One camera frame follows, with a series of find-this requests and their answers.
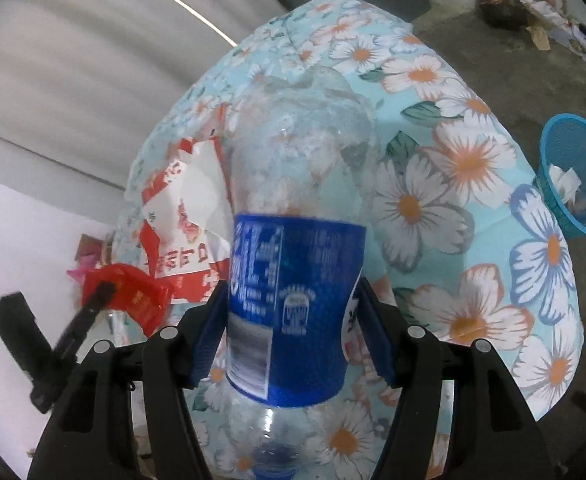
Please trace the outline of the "red wrapper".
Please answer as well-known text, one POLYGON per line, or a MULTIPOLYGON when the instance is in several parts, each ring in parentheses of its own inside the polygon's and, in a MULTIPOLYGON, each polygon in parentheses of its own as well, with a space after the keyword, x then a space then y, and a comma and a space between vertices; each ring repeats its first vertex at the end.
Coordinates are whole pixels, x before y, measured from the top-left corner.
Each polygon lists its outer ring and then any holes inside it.
POLYGON ((107 308, 126 312, 138 324, 144 336, 151 337, 163 323, 171 304, 171 285, 151 278, 136 266, 112 263, 90 270, 85 275, 83 299, 88 299, 102 282, 111 283, 115 287, 107 308))

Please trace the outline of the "red white peanut bag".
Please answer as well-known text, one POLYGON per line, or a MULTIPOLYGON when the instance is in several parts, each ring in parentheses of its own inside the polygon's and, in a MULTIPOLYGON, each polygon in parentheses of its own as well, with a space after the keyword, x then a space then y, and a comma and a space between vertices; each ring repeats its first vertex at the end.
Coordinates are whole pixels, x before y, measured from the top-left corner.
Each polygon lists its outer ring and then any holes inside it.
POLYGON ((205 301, 230 264, 233 218, 220 140, 180 140, 141 198, 142 267, 171 286, 175 304, 205 301))

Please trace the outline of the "pepsi plastic bottle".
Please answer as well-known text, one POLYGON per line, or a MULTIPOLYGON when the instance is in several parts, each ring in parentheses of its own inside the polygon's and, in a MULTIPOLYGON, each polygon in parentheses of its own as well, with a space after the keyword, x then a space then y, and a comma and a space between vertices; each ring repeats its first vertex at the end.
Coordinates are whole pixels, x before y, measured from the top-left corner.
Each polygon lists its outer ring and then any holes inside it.
POLYGON ((342 390, 379 144, 371 105, 315 67, 243 94, 229 142, 233 210, 223 404, 258 479, 310 461, 342 390))

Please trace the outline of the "blue mesh trash basket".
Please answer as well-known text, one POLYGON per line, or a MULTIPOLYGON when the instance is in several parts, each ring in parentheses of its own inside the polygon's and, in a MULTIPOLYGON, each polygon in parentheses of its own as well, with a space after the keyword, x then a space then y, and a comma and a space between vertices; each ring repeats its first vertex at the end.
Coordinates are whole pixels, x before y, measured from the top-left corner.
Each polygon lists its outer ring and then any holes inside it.
POLYGON ((564 236, 586 236, 586 119, 562 113, 551 117, 539 140, 537 184, 544 202, 555 214, 564 236), (573 200, 564 200, 555 178, 579 180, 573 200))

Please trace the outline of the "white curtain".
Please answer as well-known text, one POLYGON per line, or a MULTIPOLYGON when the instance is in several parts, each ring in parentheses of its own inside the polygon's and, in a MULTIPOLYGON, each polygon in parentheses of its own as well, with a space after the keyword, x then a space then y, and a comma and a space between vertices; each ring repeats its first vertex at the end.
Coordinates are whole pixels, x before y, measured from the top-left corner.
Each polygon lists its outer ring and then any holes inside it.
POLYGON ((141 144, 277 0, 0 0, 0 182, 124 188, 141 144))

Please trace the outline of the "dark cardboard box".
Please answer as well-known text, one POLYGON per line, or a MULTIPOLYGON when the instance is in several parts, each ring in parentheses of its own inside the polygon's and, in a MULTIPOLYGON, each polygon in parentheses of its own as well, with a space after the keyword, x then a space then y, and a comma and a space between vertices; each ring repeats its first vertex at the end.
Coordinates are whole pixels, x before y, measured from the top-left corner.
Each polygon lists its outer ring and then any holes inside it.
POLYGON ((528 12, 520 0, 477 0, 477 6, 490 27, 519 30, 528 25, 528 12))

